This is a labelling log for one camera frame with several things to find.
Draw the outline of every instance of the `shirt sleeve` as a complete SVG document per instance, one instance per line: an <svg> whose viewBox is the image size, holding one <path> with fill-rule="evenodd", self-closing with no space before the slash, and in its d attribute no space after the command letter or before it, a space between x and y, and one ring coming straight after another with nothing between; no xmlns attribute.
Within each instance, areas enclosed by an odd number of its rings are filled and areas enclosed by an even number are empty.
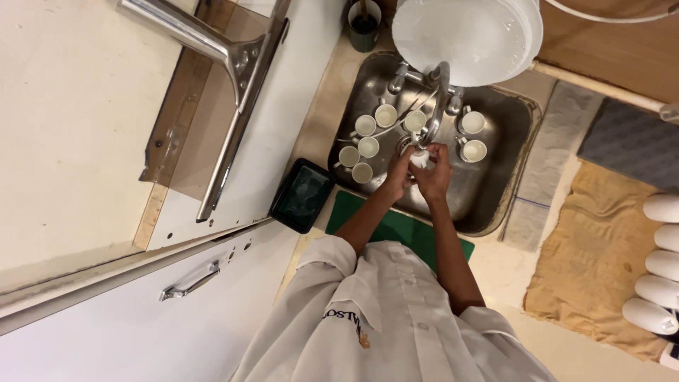
<svg viewBox="0 0 679 382"><path fill-rule="evenodd" d="M484 307L469 307L462 312L460 319L481 334L494 348L493 352L486 353L490 369L482 368L484 375L504 374L507 369L493 370L494 365L502 364L511 365L511 374L521 375L522 380L556 382L549 370L521 344L514 329L499 312Z"/></svg>
<svg viewBox="0 0 679 382"><path fill-rule="evenodd" d="M232 381L289 380L325 307L355 267L356 253L344 239L327 236L313 240L245 351Z"/></svg>

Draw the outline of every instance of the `person's right hand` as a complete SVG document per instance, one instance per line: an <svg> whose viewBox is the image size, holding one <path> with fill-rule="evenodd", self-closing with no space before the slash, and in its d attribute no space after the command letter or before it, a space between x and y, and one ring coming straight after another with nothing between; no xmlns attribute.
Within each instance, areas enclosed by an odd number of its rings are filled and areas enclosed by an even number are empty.
<svg viewBox="0 0 679 382"><path fill-rule="evenodd" d="M435 201L445 203L445 193L448 191L450 177L453 175L453 166L448 161L448 146L442 143L432 143L426 148L432 156L429 160L436 165L433 169L421 169L412 162L408 164L408 170L413 174L417 181L420 193L427 204Z"/></svg>

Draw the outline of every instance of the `person's left hand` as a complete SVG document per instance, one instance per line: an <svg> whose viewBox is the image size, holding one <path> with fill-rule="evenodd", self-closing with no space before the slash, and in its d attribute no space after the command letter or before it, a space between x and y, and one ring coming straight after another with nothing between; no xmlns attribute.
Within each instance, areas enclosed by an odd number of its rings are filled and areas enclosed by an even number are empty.
<svg viewBox="0 0 679 382"><path fill-rule="evenodd" d="M394 154L389 161L386 179L380 186L380 189L382 189L393 202L403 197L404 188L415 184L415 179L411 179L407 174L410 156L414 152L415 147L410 145L405 149L401 156Z"/></svg>

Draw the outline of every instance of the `wooden floor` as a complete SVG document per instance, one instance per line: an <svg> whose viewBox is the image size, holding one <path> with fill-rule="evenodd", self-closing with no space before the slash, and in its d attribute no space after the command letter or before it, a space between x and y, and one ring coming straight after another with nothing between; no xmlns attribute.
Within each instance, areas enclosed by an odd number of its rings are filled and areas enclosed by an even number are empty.
<svg viewBox="0 0 679 382"><path fill-rule="evenodd" d="M559 0L607 17L659 14L676 0ZM606 24L540 2L545 36L538 59L667 103L679 102L679 14L641 24Z"/></svg>

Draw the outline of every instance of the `sink basin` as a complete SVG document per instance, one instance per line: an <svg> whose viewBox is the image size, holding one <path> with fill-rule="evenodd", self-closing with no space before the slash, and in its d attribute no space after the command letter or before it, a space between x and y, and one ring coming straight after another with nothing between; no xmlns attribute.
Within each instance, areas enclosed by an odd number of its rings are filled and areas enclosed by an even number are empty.
<svg viewBox="0 0 679 382"><path fill-rule="evenodd" d="M373 178L366 184L356 183L344 167L333 168L338 162L340 150L347 145L354 145L336 139L349 139L356 119L363 114L373 115L380 98L396 107L400 119L432 92L429 88L406 80L399 94L389 93L387 85L400 62L401 57L394 52L375 53L363 61L328 156L328 168L337 176L337 184L359 196L368 197L382 184L398 140L407 133L397 126L377 137L380 143L378 155L361 158L361 162L373 168ZM456 118L444 114L434 142L448 145L450 163L454 168L447 193L450 217L458 232L480 237L498 228L507 213L541 114L534 101L488 86L467 88L464 104L485 116L483 130L474 135L463 135L455 127ZM431 117L434 105L435 97L422 107L427 118ZM383 130L377 127L375 134ZM476 163L463 161L459 156L460 146L456 137L484 142L488 147L487 156ZM431 220L429 208L417 186L408 188L393 209L425 222Z"/></svg>

